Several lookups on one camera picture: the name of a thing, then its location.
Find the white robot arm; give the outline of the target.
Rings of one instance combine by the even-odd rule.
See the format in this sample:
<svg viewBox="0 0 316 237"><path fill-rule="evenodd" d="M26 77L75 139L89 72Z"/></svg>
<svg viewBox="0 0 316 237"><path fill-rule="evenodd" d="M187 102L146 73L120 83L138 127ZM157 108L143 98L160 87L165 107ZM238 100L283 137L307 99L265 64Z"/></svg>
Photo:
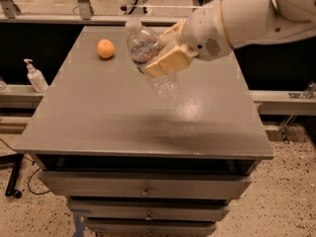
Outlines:
<svg viewBox="0 0 316 237"><path fill-rule="evenodd" d="M160 36L163 49L144 68L160 77L212 61L250 44L279 44L315 36L316 0L213 0Z"/></svg>

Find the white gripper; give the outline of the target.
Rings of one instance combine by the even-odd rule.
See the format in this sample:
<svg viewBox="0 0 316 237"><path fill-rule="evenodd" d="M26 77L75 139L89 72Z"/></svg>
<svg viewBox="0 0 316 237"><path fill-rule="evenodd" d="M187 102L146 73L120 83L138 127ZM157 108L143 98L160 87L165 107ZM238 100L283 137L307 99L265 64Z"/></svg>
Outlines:
<svg viewBox="0 0 316 237"><path fill-rule="evenodd" d="M213 0L193 11L185 22L178 22L159 36L166 46L176 45L144 67L144 73L161 77L187 69L195 57L212 61L231 53L232 47L223 30L221 0Z"/></svg>

